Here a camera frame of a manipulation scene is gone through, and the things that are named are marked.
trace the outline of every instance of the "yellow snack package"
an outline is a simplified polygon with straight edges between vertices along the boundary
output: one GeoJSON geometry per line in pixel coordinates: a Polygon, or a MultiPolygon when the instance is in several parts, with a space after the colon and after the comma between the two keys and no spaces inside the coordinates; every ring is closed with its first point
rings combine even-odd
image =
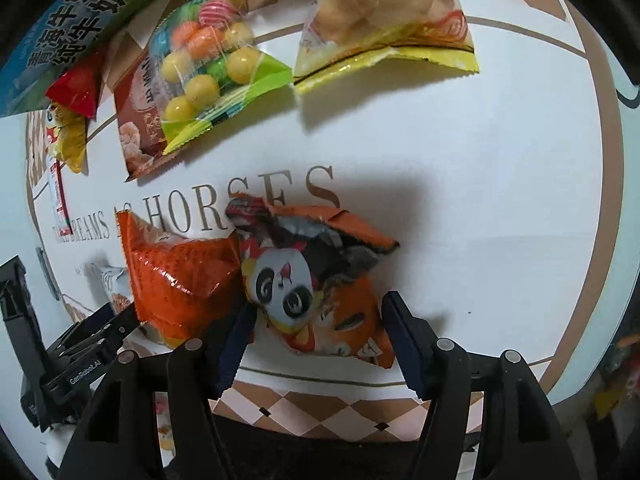
{"type": "Polygon", "coordinates": [[[47,153],[64,162],[74,173],[82,171],[86,151],[86,118],[58,103],[47,108],[47,153]]]}
{"type": "Polygon", "coordinates": [[[300,40],[294,84],[304,94],[385,58],[479,71],[458,0],[317,0],[300,40]]]}

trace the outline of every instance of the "pink striped gumball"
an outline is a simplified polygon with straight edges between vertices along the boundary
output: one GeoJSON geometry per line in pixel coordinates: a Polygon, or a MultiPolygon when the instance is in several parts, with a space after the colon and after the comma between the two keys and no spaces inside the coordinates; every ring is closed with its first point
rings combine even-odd
{"type": "Polygon", "coordinates": [[[226,0],[212,0],[200,7],[198,21],[203,27],[225,28],[240,19],[240,12],[226,0]]]}

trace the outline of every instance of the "silver screw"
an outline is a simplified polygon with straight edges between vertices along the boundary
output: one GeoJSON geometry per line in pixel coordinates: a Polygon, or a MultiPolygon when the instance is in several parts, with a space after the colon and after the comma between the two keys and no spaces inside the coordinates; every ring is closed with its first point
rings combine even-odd
{"type": "Polygon", "coordinates": [[[449,352],[451,350],[454,349],[455,345],[453,343],[453,341],[451,339],[447,339],[446,337],[443,337],[441,339],[438,339],[436,341],[436,346],[440,349],[443,350],[445,352],[449,352]]]}
{"type": "Polygon", "coordinates": [[[518,354],[515,350],[507,350],[504,353],[504,357],[505,359],[507,359],[508,362],[513,364],[519,363],[520,360],[522,359],[520,354],[518,354]]]}
{"type": "Polygon", "coordinates": [[[131,350],[125,350],[118,354],[118,361],[125,365],[132,362],[135,357],[136,355],[131,350]]]}
{"type": "Polygon", "coordinates": [[[198,349],[200,349],[200,348],[201,348],[201,346],[202,346],[202,339],[198,339],[198,338],[196,338],[196,337],[194,337],[194,338],[192,338],[192,339],[189,339],[189,340],[184,344],[184,347],[185,347],[187,350],[190,350],[190,351],[192,351],[192,352],[193,352],[194,350],[198,350],[198,349]]]}

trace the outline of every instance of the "bag of colorful gumballs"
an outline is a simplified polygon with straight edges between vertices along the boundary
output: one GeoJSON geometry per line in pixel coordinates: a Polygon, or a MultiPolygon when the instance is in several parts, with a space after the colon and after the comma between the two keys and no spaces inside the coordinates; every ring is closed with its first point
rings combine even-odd
{"type": "Polygon", "coordinates": [[[190,0],[149,42],[164,154],[292,82],[290,67],[254,46],[246,0],[190,0]]]}

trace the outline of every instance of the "cartoon panda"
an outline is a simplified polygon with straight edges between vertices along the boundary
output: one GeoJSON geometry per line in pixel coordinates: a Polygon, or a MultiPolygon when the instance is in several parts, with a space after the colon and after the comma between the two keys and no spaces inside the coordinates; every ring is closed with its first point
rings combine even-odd
{"type": "Polygon", "coordinates": [[[293,335],[315,314],[322,292],[314,290],[314,279],[302,253],[295,248],[267,249],[257,260],[246,260],[246,291],[260,304],[279,331],[293,335]]]}

